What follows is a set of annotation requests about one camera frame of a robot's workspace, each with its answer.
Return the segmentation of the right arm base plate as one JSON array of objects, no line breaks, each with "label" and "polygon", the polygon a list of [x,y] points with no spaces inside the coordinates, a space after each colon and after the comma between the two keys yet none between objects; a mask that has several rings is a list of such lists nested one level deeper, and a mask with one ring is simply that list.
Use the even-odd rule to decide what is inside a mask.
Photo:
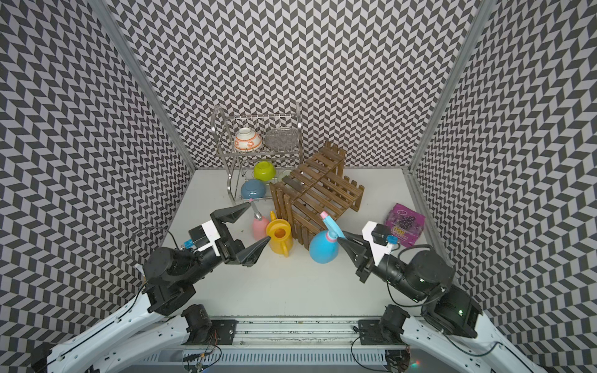
[{"label": "right arm base plate", "polygon": [[359,320],[357,328],[361,345],[404,345],[400,335],[386,326],[382,326],[379,320]]}]

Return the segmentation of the pink spray bottle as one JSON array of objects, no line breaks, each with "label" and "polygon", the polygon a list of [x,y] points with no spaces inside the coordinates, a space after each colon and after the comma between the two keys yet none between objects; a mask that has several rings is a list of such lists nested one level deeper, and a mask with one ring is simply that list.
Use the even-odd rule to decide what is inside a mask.
[{"label": "pink spray bottle", "polygon": [[250,199],[250,205],[253,208],[253,237],[259,241],[267,237],[267,226],[270,221],[260,213],[253,199]]}]

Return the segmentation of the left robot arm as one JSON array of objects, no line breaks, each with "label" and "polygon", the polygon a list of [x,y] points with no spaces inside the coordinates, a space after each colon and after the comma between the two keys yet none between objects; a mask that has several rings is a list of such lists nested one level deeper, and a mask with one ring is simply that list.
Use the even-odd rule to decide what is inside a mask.
[{"label": "left robot arm", "polygon": [[154,250],[143,265],[146,284],[130,302],[71,340],[35,348],[28,370],[119,372],[163,348],[208,343],[212,324],[205,307],[189,303],[194,285],[221,264],[256,264],[270,239],[244,246],[227,227],[251,207],[245,202],[213,211],[181,248]]}]

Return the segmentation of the blue spray bottle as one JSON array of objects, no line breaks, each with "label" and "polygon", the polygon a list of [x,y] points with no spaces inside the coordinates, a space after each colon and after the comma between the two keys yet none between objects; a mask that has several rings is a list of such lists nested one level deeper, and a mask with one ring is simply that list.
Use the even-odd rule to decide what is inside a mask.
[{"label": "blue spray bottle", "polygon": [[309,255],[318,264],[328,264],[339,254],[339,238],[345,235],[337,222],[326,212],[320,213],[326,229],[317,233],[309,244]]}]

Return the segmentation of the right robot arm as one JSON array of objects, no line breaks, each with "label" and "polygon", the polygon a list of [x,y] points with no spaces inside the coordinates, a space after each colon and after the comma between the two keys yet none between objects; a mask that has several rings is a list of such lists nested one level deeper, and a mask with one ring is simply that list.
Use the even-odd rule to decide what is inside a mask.
[{"label": "right robot arm", "polygon": [[410,300],[391,301],[379,320],[383,343],[425,351],[460,372],[544,372],[491,322],[480,304],[453,284],[455,270],[429,244],[407,250],[391,236],[366,239],[345,233],[338,240],[351,258],[361,282],[372,275],[388,292],[397,290]]}]

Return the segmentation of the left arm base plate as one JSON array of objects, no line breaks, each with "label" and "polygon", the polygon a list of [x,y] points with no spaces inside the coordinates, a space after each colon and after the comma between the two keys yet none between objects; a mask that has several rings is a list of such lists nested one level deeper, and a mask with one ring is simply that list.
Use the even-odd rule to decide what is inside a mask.
[{"label": "left arm base plate", "polygon": [[237,326],[237,320],[212,320],[210,322],[199,322],[188,328],[189,338],[184,345],[233,345]]}]

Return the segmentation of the yellow watering can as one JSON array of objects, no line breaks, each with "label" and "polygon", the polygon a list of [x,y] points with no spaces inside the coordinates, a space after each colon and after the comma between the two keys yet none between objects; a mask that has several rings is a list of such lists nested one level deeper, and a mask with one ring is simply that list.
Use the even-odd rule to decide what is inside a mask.
[{"label": "yellow watering can", "polygon": [[294,242],[290,223],[284,219],[279,219],[272,211],[266,233],[270,237],[269,246],[271,250],[278,255],[289,257]]}]

